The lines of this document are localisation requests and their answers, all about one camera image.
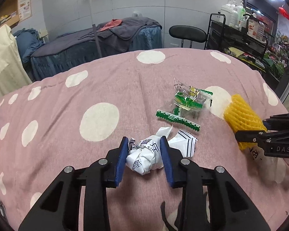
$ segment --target beige curtain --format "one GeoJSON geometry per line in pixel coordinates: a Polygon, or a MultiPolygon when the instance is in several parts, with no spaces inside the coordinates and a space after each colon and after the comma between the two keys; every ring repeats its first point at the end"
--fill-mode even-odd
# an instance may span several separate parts
{"type": "Polygon", "coordinates": [[[0,27],[0,97],[31,83],[22,67],[11,28],[3,25],[0,27]]]}

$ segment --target pink blanket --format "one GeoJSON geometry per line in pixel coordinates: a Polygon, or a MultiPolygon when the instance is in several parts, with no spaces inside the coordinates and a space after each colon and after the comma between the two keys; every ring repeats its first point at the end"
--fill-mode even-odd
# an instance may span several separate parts
{"type": "MultiPolygon", "coordinates": [[[[222,110],[237,93],[262,119],[286,109],[260,74],[235,58],[181,48],[102,58],[0,98],[0,200],[10,225],[18,229],[65,166],[87,167],[118,147],[123,136],[141,140],[170,126],[155,114],[173,97],[174,77],[214,92],[211,112],[198,122],[200,132],[188,130],[199,139],[192,160],[208,168],[224,166],[276,230],[289,213],[289,190],[261,181],[222,110]]],[[[170,138],[179,128],[174,126],[170,138]]],[[[126,168],[119,187],[107,195],[113,231],[162,230],[161,202],[173,219],[181,200],[181,190],[168,186],[163,169],[141,176],[126,168]]],[[[80,208],[82,227],[83,203],[80,208]]]]}

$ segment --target chair backrest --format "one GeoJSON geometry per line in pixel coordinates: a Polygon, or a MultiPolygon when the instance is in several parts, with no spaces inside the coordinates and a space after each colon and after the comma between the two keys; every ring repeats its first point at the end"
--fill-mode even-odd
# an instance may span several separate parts
{"type": "Polygon", "coordinates": [[[185,26],[185,25],[175,25],[169,29],[169,34],[178,39],[196,41],[203,43],[207,39],[207,34],[200,28],[185,26]]]}

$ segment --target yellow foam net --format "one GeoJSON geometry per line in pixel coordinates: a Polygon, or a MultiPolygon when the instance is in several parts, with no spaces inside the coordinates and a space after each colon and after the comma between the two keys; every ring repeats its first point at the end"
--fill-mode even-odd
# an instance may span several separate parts
{"type": "MultiPolygon", "coordinates": [[[[259,116],[251,109],[251,107],[239,94],[233,95],[231,99],[232,103],[230,103],[224,111],[224,118],[234,133],[236,133],[238,130],[267,131],[259,116]]],[[[255,146],[255,143],[239,142],[238,145],[240,150],[244,150],[248,147],[252,148],[255,146]]]]}

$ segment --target red decoration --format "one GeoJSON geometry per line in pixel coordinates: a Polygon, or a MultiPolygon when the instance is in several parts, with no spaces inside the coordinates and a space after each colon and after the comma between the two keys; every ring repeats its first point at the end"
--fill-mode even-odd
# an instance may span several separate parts
{"type": "Polygon", "coordinates": [[[287,18],[289,20],[289,14],[284,8],[279,7],[279,11],[283,15],[283,17],[285,17],[285,18],[287,18]]]}

